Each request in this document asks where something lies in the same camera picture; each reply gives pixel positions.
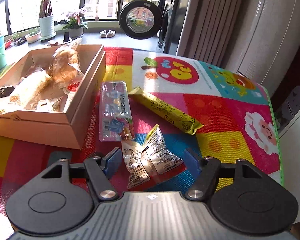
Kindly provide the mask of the small crinkled snack packet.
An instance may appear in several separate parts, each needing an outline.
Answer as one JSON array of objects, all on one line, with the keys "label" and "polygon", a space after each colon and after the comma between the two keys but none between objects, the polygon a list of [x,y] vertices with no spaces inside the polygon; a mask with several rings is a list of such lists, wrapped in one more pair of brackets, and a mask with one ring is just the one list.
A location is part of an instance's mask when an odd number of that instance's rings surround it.
[{"label": "small crinkled snack packet", "polygon": [[165,139],[156,124],[147,134],[143,145],[136,141],[122,141],[122,155],[130,172],[128,189],[154,181],[160,184],[167,172],[183,165],[183,160],[166,148]]}]

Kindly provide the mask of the round bread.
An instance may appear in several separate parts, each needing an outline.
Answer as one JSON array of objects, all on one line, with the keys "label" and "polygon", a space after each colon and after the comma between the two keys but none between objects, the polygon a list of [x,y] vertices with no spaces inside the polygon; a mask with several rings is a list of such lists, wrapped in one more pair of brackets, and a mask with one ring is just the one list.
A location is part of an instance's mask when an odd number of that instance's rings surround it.
[{"label": "round bread", "polygon": [[52,77],[45,70],[37,71],[25,77],[10,94],[9,103],[25,107],[51,81]]}]

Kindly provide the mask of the long bread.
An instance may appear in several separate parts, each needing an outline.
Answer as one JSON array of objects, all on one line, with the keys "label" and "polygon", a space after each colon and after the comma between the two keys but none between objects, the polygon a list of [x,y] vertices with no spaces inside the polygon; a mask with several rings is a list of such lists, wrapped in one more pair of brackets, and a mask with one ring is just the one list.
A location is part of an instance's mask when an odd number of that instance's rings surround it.
[{"label": "long bread", "polygon": [[58,88],[64,88],[77,78],[83,77],[80,58],[77,48],[81,45],[82,38],[77,38],[69,44],[56,49],[53,59],[49,64],[48,74]]}]

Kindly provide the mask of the red white spoon-shaped package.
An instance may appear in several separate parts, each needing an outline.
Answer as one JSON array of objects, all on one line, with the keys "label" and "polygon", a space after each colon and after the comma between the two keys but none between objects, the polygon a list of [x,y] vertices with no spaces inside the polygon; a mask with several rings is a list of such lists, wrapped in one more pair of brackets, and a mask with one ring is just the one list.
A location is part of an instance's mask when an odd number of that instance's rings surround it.
[{"label": "red white spoon-shaped package", "polygon": [[72,102],[80,81],[72,81],[59,91],[54,90],[48,98],[35,99],[30,104],[31,110],[38,112],[66,112]]}]

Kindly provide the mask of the yellow long snack bar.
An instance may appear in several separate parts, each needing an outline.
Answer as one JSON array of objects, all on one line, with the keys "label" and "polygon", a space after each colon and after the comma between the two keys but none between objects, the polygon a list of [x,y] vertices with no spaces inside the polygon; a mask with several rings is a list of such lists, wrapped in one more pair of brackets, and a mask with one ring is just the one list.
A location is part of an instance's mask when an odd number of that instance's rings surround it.
[{"label": "yellow long snack bar", "polygon": [[128,96],[184,133],[195,135],[199,129],[204,127],[196,118],[157,98],[153,94],[142,90],[141,87],[131,90]]}]

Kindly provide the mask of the purple toothbrush blister pack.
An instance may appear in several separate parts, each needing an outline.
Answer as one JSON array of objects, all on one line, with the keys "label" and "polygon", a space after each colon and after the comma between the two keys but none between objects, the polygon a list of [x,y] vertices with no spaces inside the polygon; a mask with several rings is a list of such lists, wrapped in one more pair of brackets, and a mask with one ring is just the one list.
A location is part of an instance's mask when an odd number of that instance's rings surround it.
[{"label": "purple toothbrush blister pack", "polygon": [[101,85],[99,104],[99,140],[134,140],[132,113],[124,81],[107,81]]}]

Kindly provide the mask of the open cardboard box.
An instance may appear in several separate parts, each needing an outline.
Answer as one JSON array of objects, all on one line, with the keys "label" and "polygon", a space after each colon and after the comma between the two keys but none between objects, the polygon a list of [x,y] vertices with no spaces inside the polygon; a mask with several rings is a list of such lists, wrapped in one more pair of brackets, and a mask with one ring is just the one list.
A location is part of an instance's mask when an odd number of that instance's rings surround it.
[{"label": "open cardboard box", "polygon": [[81,149],[92,104],[106,72],[99,44],[29,51],[0,78],[0,136]]}]

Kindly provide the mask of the colourful cartoon play mat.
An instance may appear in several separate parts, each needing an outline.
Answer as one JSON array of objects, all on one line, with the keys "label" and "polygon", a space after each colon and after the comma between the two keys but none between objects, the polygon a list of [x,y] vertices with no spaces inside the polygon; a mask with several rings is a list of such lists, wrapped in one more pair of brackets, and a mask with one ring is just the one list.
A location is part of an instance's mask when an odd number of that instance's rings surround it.
[{"label": "colourful cartoon play mat", "polygon": [[253,81],[208,63],[130,48],[86,45],[81,55],[89,76],[80,87],[76,110],[24,111],[0,118],[0,217],[9,196],[56,158],[81,163],[105,155],[119,142],[101,142],[99,87],[124,81],[142,88],[197,119],[202,127],[188,135],[145,106],[130,102],[135,139],[143,142],[159,125],[167,148],[183,157],[186,148],[224,163],[247,159],[278,183],[283,182],[281,153],[267,90]]}]

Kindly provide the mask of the tall plant in white pot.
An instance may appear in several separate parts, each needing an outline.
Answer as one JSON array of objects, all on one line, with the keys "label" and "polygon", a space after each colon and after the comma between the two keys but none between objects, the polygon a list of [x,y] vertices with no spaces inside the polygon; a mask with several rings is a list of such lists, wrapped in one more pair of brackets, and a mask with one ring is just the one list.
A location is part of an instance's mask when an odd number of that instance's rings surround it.
[{"label": "tall plant in white pot", "polygon": [[51,0],[40,0],[39,19],[38,19],[41,42],[45,42],[55,37],[54,18]]}]

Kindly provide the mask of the white tissue box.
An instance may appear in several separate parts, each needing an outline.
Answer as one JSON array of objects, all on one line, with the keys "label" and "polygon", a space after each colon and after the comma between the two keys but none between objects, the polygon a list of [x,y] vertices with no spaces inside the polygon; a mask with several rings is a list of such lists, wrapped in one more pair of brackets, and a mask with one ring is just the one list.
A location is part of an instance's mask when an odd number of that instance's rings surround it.
[{"label": "white tissue box", "polygon": [[62,36],[55,37],[52,40],[49,40],[47,46],[53,47],[53,46],[64,45],[82,36],[83,36],[83,28],[68,29],[62,34]]}]

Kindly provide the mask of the purple flowers in grey pot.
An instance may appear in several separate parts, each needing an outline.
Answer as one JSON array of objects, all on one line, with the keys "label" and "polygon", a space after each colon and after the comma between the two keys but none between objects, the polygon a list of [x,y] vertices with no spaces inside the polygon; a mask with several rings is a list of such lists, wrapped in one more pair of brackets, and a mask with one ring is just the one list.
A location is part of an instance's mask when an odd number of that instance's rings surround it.
[{"label": "purple flowers in grey pot", "polygon": [[85,7],[82,7],[80,9],[72,10],[66,15],[67,24],[62,29],[69,33],[72,40],[82,37],[84,28],[88,28],[87,24],[83,22],[85,12]]}]

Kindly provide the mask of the pair of small white shoes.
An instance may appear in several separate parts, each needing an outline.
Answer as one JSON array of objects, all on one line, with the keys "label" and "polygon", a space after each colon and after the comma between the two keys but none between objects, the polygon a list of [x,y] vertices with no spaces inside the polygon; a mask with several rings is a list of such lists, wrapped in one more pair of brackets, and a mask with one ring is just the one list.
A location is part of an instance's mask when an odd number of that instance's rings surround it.
[{"label": "pair of small white shoes", "polygon": [[100,38],[112,38],[115,35],[116,35],[116,31],[114,30],[109,30],[109,31],[103,30],[100,32]]}]

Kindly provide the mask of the beige pleated curtain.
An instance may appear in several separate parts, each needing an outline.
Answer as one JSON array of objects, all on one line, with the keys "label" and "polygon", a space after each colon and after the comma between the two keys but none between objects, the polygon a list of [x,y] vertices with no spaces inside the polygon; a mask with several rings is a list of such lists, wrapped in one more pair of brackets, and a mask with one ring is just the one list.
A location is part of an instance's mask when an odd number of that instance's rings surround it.
[{"label": "beige pleated curtain", "polygon": [[220,66],[242,0],[188,0],[176,55]]}]

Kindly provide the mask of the black washing machine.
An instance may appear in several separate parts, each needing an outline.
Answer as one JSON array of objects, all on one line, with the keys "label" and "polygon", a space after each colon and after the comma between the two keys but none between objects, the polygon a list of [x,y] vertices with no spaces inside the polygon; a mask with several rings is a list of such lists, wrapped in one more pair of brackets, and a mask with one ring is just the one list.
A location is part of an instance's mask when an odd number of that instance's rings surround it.
[{"label": "black washing machine", "polygon": [[180,0],[159,0],[158,8],[161,10],[162,24],[158,32],[157,51],[175,55],[177,45],[173,43],[173,36],[177,32],[177,13]]}]

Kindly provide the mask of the white cabinet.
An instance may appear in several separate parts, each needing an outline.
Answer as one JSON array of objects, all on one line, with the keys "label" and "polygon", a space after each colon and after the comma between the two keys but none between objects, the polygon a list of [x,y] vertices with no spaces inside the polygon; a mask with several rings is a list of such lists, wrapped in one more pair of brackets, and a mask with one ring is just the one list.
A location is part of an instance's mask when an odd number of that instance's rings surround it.
[{"label": "white cabinet", "polygon": [[300,0],[242,0],[221,66],[273,95],[300,46]]}]

